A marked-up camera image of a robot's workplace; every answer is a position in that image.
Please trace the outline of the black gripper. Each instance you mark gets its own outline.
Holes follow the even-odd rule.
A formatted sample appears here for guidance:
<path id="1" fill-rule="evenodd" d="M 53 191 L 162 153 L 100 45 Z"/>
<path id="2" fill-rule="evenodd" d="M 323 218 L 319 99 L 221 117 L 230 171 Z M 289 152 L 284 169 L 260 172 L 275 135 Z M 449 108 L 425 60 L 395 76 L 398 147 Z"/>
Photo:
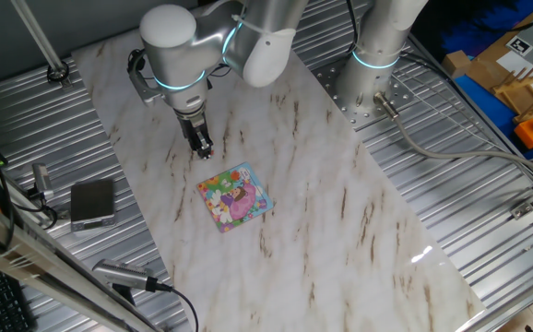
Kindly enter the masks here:
<path id="1" fill-rule="evenodd" d="M 210 159 L 213 153 L 213 142 L 207 134 L 205 112 L 197 110 L 193 113 L 177 113 L 177 118 L 191 150 L 201 159 Z"/>

